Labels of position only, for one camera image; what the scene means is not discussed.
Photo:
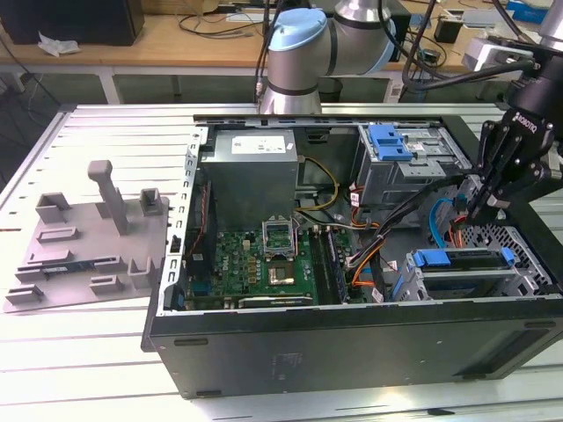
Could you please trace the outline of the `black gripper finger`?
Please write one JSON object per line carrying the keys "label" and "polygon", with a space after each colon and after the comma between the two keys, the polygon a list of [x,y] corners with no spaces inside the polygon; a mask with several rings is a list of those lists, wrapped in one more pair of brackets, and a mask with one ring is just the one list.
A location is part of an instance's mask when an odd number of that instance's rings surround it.
{"label": "black gripper finger", "polygon": [[480,188],[468,205],[468,223],[492,222],[497,208],[510,206],[514,195],[513,174],[515,154],[514,124],[506,119],[484,123],[479,145],[478,175]]}
{"label": "black gripper finger", "polygon": [[554,150],[523,164],[511,159],[489,182],[486,204],[509,208],[513,203],[529,203],[554,191]]}

